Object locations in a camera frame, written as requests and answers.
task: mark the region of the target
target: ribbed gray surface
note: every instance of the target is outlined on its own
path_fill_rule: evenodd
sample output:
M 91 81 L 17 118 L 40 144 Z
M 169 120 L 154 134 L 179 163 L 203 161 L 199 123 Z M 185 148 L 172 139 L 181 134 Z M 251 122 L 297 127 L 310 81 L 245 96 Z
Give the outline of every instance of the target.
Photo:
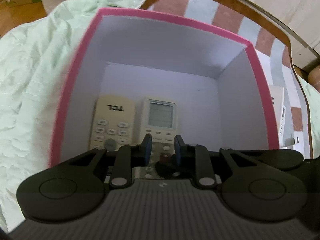
M 14 240 L 294 240 L 315 234 L 298 220 L 260 224 L 228 211 L 212 191 L 189 180 L 136 179 L 132 187 L 113 190 L 102 206 L 85 218 L 64 224 L 26 220 Z

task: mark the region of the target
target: open box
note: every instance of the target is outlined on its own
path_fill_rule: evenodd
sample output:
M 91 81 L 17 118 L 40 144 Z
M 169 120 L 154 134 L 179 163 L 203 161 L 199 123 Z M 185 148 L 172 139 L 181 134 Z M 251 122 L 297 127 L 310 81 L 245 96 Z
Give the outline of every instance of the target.
M 253 45 L 213 25 L 138 9 L 100 9 L 62 90 L 50 166 L 88 150 L 96 100 L 103 94 L 135 100 L 134 134 L 141 101 L 156 96 L 177 103 L 178 131 L 186 143 L 212 151 L 279 148 Z

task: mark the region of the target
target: tcl logo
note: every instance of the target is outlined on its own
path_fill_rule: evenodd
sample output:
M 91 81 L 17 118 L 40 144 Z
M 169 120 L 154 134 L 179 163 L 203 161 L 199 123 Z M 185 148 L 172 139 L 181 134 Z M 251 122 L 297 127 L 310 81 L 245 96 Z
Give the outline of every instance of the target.
M 109 106 L 109 110 L 123 111 L 123 107 L 122 106 L 113 106 L 113 105 L 108 105 L 108 106 Z

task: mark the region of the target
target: green fabric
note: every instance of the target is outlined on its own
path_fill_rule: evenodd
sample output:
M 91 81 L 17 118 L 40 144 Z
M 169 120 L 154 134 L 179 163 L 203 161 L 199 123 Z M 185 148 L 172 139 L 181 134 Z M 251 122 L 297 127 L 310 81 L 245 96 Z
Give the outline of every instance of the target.
M 60 88 L 81 37 L 99 7 L 135 8 L 141 0 L 68 0 L 49 16 L 0 39 L 0 226 L 23 215 L 15 194 L 47 167 Z
M 320 93 L 301 77 L 299 81 L 309 103 L 313 157 L 317 158 L 320 156 Z

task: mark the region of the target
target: striped mat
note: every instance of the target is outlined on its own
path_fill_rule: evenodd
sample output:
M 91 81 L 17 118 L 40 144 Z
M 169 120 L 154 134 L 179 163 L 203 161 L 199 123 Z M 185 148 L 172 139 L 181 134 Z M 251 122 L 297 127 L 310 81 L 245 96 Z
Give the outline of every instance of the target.
M 236 33 L 255 46 L 269 85 L 284 87 L 286 118 L 283 145 L 299 138 L 301 153 L 312 158 L 308 108 L 291 68 L 288 48 L 260 25 L 213 0 L 159 0 L 148 10 L 192 18 Z

